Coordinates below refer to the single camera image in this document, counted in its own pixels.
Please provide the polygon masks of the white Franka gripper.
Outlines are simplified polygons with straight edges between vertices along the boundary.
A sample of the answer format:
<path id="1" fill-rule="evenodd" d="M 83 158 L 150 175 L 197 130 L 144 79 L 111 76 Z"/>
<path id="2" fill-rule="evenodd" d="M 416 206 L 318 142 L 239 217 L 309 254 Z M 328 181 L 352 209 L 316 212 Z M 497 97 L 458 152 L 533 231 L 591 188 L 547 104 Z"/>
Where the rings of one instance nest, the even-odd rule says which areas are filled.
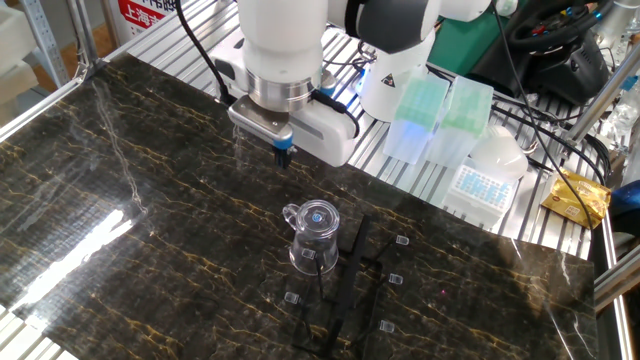
<path id="1" fill-rule="evenodd" d="M 358 122 L 309 81 L 276 84 L 254 76 L 244 64 L 244 45 L 244 38 L 231 37 L 213 51 L 214 65 L 234 98 L 231 121 L 269 143 L 276 166 L 283 169 L 295 147 L 333 167 L 344 165 L 354 151 Z"/>

